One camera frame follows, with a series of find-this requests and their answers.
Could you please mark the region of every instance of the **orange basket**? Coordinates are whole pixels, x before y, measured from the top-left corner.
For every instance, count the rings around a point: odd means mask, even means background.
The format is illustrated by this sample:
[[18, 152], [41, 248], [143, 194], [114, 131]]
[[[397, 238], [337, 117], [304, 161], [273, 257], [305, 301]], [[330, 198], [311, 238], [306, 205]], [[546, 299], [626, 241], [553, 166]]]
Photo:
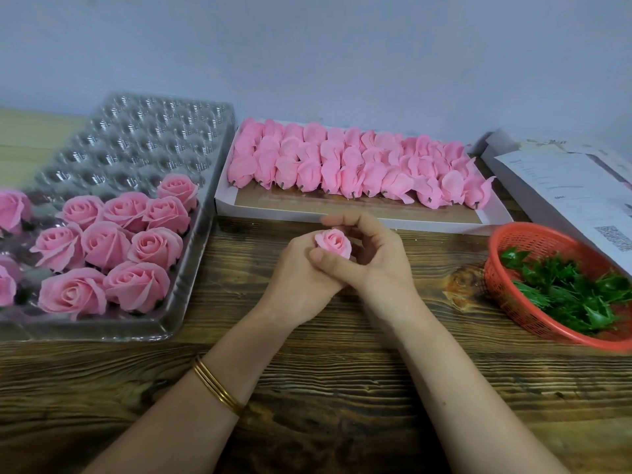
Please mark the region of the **orange basket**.
[[502, 266], [499, 253], [516, 246], [531, 251], [528, 259], [552, 256], [575, 260], [580, 271], [595, 280], [613, 269], [620, 270], [608, 259], [588, 246], [554, 229], [533, 223], [509, 223], [494, 231], [489, 238], [489, 257], [485, 264], [485, 283], [492, 297], [511, 319], [537, 336], [557, 342], [577, 342], [593, 348], [610, 351], [632, 350], [632, 303], [616, 306], [614, 311], [621, 320], [616, 329], [605, 330], [595, 337], [580, 334], [558, 323], [535, 307], [512, 280], [520, 279], [514, 270]]

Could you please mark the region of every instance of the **person's left hand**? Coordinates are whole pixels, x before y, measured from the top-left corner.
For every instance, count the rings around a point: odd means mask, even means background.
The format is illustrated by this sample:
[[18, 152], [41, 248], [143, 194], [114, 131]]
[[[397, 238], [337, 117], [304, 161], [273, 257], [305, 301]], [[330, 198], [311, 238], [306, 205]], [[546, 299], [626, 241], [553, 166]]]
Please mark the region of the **person's left hand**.
[[259, 304], [293, 329], [320, 313], [345, 284], [315, 268], [308, 253], [314, 231], [292, 239], [279, 257]]

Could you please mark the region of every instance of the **white wall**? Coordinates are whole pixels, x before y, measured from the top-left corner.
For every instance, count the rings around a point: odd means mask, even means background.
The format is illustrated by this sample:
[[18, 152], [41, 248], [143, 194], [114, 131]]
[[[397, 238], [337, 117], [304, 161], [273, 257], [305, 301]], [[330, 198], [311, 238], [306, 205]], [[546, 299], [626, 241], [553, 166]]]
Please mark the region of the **white wall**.
[[0, 105], [109, 90], [238, 117], [632, 143], [632, 0], [0, 0]]

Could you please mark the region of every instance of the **person's right hand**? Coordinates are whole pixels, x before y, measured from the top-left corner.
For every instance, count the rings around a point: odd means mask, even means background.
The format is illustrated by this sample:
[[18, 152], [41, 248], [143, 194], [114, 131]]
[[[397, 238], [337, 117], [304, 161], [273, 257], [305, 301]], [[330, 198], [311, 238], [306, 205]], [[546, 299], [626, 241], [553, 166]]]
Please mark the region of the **person's right hand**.
[[310, 251], [312, 262], [328, 275], [354, 287], [378, 317], [392, 322], [398, 316], [411, 315], [423, 304], [396, 232], [367, 212], [323, 216], [321, 223], [360, 239], [362, 247], [353, 245], [352, 253], [358, 263], [322, 248]]

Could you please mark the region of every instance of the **dark wood grain surface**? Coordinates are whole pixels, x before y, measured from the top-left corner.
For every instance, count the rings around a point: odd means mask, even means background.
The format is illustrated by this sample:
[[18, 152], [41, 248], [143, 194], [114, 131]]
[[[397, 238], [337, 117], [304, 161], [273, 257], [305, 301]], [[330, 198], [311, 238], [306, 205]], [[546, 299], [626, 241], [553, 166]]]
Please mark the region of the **dark wood grain surface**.
[[[170, 341], [0, 345], [0, 472], [79, 471], [249, 311], [281, 249], [314, 229], [220, 219]], [[484, 289], [487, 238], [400, 235], [422, 298], [537, 437], [575, 473], [632, 472], [632, 357], [542, 341], [513, 324]], [[217, 468], [448, 471], [402, 361], [350, 289], [275, 356]]]

